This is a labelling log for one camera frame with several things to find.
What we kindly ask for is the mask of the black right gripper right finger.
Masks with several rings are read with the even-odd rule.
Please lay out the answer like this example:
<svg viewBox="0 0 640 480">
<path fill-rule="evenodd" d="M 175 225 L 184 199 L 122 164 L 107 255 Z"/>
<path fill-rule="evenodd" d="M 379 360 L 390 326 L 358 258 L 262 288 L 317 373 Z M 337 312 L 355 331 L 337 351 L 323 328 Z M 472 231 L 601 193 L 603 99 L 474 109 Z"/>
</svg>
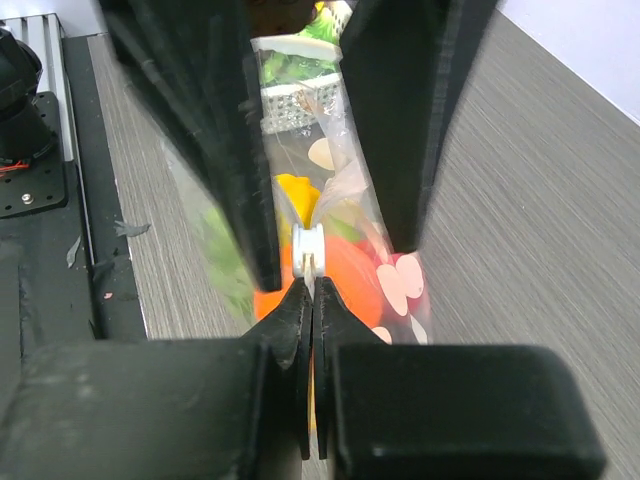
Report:
<svg viewBox="0 0 640 480">
<path fill-rule="evenodd" d="M 568 365 L 535 345 L 387 344 L 315 283 L 319 455 L 333 479 L 598 479 Z"/>
</svg>

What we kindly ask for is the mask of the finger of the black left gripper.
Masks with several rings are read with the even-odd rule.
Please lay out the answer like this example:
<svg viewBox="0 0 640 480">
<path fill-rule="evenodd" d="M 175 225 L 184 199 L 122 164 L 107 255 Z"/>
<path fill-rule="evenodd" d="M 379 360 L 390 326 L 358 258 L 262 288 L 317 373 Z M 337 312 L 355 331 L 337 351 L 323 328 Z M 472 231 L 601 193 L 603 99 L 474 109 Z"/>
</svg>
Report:
<svg viewBox="0 0 640 480">
<path fill-rule="evenodd" d="M 281 286 L 257 62 L 242 1 L 102 1 L 133 91 L 218 206 L 257 286 Z"/>
<path fill-rule="evenodd" d="M 397 252 L 418 249 L 456 107 L 494 1 L 360 1 L 340 68 L 382 220 Z"/>
</svg>

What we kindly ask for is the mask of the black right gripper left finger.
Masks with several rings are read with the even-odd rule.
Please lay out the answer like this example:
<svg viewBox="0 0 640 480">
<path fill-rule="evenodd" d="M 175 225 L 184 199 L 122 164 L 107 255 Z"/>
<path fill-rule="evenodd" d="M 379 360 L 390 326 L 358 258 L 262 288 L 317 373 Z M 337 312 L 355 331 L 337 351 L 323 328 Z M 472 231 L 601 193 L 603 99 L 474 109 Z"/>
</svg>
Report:
<svg viewBox="0 0 640 480">
<path fill-rule="evenodd" d="M 297 479 L 309 458 L 301 280 L 238 338 L 39 349 L 1 418 L 5 479 Z"/>
</svg>

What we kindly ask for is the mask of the red yellow apple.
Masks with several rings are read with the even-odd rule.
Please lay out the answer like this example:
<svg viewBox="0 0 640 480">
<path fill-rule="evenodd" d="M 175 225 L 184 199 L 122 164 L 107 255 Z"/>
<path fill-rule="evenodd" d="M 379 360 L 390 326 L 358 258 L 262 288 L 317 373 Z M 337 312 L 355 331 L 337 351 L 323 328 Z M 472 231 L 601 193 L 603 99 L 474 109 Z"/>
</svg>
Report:
<svg viewBox="0 0 640 480">
<path fill-rule="evenodd" d="M 416 253 L 389 253 L 369 240 L 356 243 L 376 267 L 383 313 L 372 331 L 388 344 L 428 344 L 431 303 L 427 279 Z"/>
</svg>

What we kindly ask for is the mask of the orange fruit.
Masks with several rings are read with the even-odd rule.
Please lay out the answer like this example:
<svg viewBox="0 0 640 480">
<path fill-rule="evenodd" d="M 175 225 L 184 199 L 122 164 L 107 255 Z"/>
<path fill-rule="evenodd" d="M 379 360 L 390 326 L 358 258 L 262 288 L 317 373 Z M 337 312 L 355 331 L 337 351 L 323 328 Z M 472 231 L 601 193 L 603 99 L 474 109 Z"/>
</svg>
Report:
<svg viewBox="0 0 640 480">
<path fill-rule="evenodd" d="M 374 262 L 355 244 L 338 237 L 325 238 L 326 275 L 335 284 L 346 307 L 369 328 L 381 325 L 384 298 L 377 280 Z M 253 306 L 257 320 L 262 320 L 281 302 L 291 286 L 291 246 L 281 248 L 283 288 L 276 292 L 254 292 Z"/>
</svg>

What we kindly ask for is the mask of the green grape bunch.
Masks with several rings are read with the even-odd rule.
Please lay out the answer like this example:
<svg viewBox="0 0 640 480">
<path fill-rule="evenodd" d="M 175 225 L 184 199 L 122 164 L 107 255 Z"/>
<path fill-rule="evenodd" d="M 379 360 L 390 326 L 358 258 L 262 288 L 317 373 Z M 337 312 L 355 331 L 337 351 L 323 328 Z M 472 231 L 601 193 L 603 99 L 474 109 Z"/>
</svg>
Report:
<svg viewBox="0 0 640 480">
<path fill-rule="evenodd" d="M 253 318 L 254 285 L 222 212 L 211 207 L 201 216 L 201 241 L 213 287 L 230 313 Z"/>
</svg>

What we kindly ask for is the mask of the yellow lemon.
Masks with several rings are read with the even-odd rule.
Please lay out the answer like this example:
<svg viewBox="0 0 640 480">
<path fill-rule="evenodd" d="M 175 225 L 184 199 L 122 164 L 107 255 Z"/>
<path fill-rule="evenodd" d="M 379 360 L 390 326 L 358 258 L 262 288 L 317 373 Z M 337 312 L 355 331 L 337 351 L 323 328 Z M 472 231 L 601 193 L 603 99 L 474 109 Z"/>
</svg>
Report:
<svg viewBox="0 0 640 480">
<path fill-rule="evenodd" d="M 309 229 L 321 192 L 311 184 L 308 177 L 284 173 L 277 175 L 276 181 L 291 201 L 304 227 Z"/>
</svg>

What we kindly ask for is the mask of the clear dotted zip bag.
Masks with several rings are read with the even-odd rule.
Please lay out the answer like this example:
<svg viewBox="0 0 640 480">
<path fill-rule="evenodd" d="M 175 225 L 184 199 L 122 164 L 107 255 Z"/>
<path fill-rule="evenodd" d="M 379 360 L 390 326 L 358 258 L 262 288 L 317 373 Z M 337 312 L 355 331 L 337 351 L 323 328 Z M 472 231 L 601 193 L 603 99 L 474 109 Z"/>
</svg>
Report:
<svg viewBox="0 0 640 480">
<path fill-rule="evenodd" d="M 303 128 L 275 134 L 263 132 L 263 143 L 274 182 L 280 248 L 290 245 L 292 253 L 298 245 L 292 236 L 293 230 L 305 228 L 291 201 L 276 181 L 277 175 L 287 173 L 308 177 L 311 184 L 321 192 L 310 227 L 322 229 L 324 246 L 326 237 L 338 236 L 355 245 L 361 240 L 369 240 L 376 249 L 384 248 L 389 253 L 397 253 L 387 241 L 380 224 L 374 190 L 349 118 L 342 76 L 334 102 L 328 107 L 320 107 L 314 116 L 315 121 Z M 204 257 L 208 275 L 208 263 L 201 241 L 201 216 L 211 207 L 216 207 L 221 212 L 222 209 L 195 175 L 188 171 L 182 160 L 171 156 L 169 165 L 186 216 Z M 208 278 L 215 296 L 213 325 L 220 334 L 238 336 L 260 321 L 255 317 L 254 306 L 250 321 L 230 313 L 221 295 L 213 287 L 209 275 Z"/>
</svg>

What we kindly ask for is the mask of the green lettuce leaf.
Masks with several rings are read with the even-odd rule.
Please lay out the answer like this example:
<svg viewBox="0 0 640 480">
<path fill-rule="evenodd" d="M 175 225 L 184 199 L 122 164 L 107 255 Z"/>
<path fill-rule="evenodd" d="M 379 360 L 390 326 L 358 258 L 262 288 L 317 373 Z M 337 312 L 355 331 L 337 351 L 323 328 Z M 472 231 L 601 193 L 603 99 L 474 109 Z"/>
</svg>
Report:
<svg viewBox="0 0 640 480">
<path fill-rule="evenodd" d="M 310 24 L 296 34 L 298 38 L 319 40 L 338 45 L 332 12 L 327 2 L 316 2 Z M 336 73 L 336 60 L 324 60 L 315 56 L 283 53 L 273 49 L 258 49 L 261 67 L 261 86 L 272 87 L 287 83 L 303 82 Z"/>
</svg>

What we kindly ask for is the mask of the white fruit basket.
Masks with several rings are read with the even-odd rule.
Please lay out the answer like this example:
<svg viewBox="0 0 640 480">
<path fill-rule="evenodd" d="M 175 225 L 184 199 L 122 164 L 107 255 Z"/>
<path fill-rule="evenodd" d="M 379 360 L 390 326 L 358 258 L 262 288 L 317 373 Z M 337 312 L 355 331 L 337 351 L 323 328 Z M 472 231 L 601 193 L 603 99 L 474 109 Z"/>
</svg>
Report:
<svg viewBox="0 0 640 480">
<path fill-rule="evenodd" d="M 339 43 L 340 35 L 351 16 L 352 9 L 345 1 L 327 1 L 327 3 L 332 12 Z M 266 134 L 294 130 L 312 124 L 315 121 L 314 113 L 320 107 L 328 107 L 334 102 L 341 84 L 339 46 L 309 38 L 298 38 L 296 34 L 255 39 L 254 51 L 257 54 L 258 49 L 273 49 L 283 53 L 336 60 L 338 70 L 336 73 L 303 82 L 266 88 L 261 86 L 264 112 L 261 126 Z"/>
</svg>

